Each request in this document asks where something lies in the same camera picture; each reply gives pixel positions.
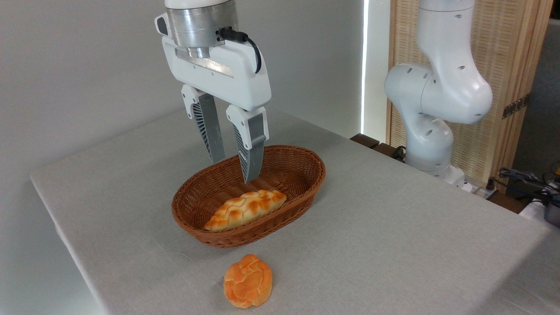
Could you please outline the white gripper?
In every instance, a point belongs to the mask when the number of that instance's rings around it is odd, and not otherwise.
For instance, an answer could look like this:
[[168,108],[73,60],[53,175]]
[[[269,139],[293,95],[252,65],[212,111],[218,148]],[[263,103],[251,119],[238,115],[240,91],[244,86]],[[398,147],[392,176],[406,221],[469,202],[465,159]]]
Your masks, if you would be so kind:
[[229,102],[226,110],[233,124],[244,182],[261,172],[264,142],[269,131],[264,104],[271,88],[264,58],[246,33],[233,27],[211,31],[221,44],[210,47],[208,58],[194,58],[172,39],[167,14],[155,18],[169,68],[184,83],[182,97],[188,117],[196,122],[212,163],[225,158],[214,96]]

